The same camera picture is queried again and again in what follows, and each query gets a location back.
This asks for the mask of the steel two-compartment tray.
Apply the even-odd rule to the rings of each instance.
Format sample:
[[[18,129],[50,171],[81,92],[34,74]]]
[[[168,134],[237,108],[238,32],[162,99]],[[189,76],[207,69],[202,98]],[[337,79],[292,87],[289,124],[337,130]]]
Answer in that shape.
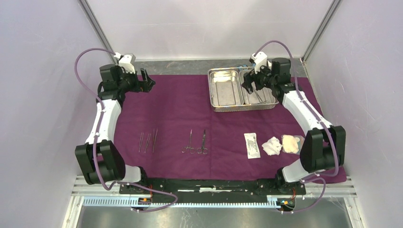
[[[269,88],[263,88],[269,104],[251,104],[250,95],[241,86],[243,75],[253,68],[238,69],[238,67],[213,68],[208,71],[208,85],[210,102],[215,112],[236,112],[268,110],[278,104],[278,100],[272,95]]]

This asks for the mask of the steel forceps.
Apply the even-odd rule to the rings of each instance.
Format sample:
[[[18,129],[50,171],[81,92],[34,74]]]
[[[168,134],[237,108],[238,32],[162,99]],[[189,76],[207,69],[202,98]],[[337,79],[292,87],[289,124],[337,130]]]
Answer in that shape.
[[[155,145],[156,145],[156,137],[158,134],[158,128],[153,129],[153,144],[152,144],[152,153],[154,153]]]
[[[148,136],[147,136],[147,139],[146,139],[145,148],[144,148],[144,153],[147,152],[150,139],[151,139],[151,134],[149,133]]]

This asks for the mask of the maroon cloth wrap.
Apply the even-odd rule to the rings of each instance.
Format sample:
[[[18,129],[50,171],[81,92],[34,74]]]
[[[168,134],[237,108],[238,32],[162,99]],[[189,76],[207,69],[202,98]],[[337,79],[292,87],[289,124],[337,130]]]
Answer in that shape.
[[[303,130],[281,105],[273,109],[215,112],[206,75],[153,75],[149,93],[127,93],[118,117],[114,145],[125,163],[141,166],[150,178],[253,181],[274,178],[279,168],[299,159],[281,152],[248,159],[245,133],[262,145],[271,137],[300,135]],[[153,129],[158,128],[152,153]],[[182,153],[192,129],[194,154]],[[198,154],[206,130],[207,154]],[[140,153],[140,133],[144,133]],[[151,139],[144,153],[148,134]]]

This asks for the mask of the green suture packet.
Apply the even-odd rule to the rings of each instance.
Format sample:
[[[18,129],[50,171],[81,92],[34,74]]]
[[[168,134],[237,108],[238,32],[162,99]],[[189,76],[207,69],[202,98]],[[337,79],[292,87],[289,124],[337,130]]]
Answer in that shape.
[[[244,134],[248,159],[260,158],[260,150],[257,143],[256,133],[245,133]]]

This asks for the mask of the white gauze packet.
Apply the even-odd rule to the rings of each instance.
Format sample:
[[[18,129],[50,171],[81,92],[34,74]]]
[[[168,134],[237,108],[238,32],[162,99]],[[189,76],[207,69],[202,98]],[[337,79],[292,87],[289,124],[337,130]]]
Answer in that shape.
[[[282,144],[278,138],[272,137],[262,144],[262,149],[268,156],[279,155],[282,149]]]

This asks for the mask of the steel needle holder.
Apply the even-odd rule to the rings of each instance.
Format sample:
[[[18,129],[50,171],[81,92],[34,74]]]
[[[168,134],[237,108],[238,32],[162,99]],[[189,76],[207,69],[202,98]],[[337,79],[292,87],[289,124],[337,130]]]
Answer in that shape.
[[[192,147],[192,129],[190,130],[190,134],[189,134],[189,140],[186,146],[182,147],[181,150],[182,153],[190,153],[190,154],[194,154],[195,150]]]

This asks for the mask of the white gauze pad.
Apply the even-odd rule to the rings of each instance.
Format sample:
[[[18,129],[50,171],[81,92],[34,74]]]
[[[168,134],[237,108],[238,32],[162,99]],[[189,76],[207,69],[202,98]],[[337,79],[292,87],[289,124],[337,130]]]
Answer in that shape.
[[[300,154],[305,138],[300,135],[282,135],[282,151],[290,154]]]

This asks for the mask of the steel surgical scissors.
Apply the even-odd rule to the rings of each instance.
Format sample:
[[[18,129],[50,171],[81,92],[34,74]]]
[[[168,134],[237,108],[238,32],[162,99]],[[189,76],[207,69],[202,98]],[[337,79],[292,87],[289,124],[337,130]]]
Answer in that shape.
[[[206,144],[206,130],[203,130],[202,144],[197,149],[198,154],[207,154],[208,153],[208,149],[205,147],[205,144]]]

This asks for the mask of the steel hemostat clamp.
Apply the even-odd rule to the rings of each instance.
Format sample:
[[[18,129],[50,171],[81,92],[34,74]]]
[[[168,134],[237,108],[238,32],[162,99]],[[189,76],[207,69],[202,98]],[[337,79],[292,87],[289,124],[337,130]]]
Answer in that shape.
[[[252,94],[250,95],[249,101],[251,104],[269,104],[270,100],[265,97],[262,90],[252,89]]]

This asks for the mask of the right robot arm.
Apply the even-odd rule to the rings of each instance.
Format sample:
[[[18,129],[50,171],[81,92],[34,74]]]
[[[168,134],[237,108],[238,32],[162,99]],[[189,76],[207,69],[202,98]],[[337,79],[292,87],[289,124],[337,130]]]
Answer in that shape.
[[[334,177],[344,164],[346,131],[327,121],[299,88],[291,74],[293,63],[287,58],[268,61],[266,56],[252,55],[253,69],[243,77],[242,87],[252,92],[269,88],[272,95],[296,119],[305,134],[299,159],[280,168],[275,176],[277,192],[286,194],[294,183],[316,181],[321,175]]]

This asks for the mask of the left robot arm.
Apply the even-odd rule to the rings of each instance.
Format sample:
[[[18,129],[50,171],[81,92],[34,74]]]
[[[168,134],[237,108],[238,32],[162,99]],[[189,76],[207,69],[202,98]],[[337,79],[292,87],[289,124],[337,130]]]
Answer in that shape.
[[[140,72],[141,80],[137,73],[128,73],[114,64],[100,67],[102,81],[95,93],[97,113],[94,125],[85,143],[75,148],[79,167],[89,185],[124,181],[131,182],[132,189],[140,194],[149,189],[144,168],[126,165],[113,143],[125,94],[148,93],[155,85],[145,68]]]

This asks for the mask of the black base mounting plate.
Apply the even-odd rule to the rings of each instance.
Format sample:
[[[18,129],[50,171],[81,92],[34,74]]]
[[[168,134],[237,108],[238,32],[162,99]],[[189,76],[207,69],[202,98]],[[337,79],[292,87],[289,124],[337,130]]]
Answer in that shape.
[[[147,178],[141,187],[120,184],[119,193],[148,197],[152,203],[264,203],[267,196],[305,195],[305,185],[275,179],[186,180]]]

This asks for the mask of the aluminium frame post right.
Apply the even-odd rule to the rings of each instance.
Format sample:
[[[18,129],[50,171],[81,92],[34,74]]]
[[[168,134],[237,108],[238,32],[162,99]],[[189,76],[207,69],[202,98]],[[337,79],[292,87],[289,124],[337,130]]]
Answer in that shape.
[[[313,53],[315,47],[317,46],[318,42],[320,41],[321,37],[323,36],[325,30],[327,29],[330,21],[332,20],[333,16],[336,14],[342,0],[333,0],[327,9],[324,17],[322,18],[319,26],[317,27],[308,47],[306,48],[303,56],[301,57],[301,61],[303,65],[306,64],[307,60]]]

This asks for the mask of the aluminium front frame rail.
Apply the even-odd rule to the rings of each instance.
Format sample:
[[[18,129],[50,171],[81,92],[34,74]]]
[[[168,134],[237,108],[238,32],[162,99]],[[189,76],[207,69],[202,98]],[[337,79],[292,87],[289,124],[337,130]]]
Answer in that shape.
[[[106,191],[77,176],[65,228],[363,228],[365,221],[350,178],[275,190],[255,181],[164,180],[153,191],[115,185]]]

